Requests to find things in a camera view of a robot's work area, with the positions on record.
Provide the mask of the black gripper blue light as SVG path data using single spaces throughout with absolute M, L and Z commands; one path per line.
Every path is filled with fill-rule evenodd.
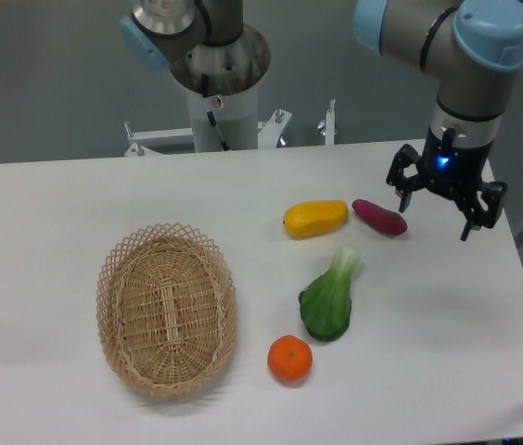
M 450 136 L 438 137 L 431 130 L 422 156 L 404 144 L 394 155 L 386 177 L 400 198 L 399 212 L 405 212 L 413 192 L 425 186 L 441 197 L 460 200 L 458 209 L 466 219 L 461 241 L 481 227 L 492 229 L 503 210 L 507 183 L 481 179 L 491 146 L 460 148 Z

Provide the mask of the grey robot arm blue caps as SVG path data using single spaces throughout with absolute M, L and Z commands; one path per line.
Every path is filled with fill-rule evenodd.
M 168 70 L 185 89 L 199 152 L 258 144 L 257 109 L 239 106 L 270 64 L 265 38 L 243 20 L 239 1 L 135 1 L 120 22 L 144 65 Z M 518 1 L 360 1 L 355 38 L 439 83 L 422 150 L 403 146 L 389 168 L 406 209 L 413 192 L 451 200 L 464 233 L 498 221 L 506 192 L 483 167 L 523 65 L 523 4 Z

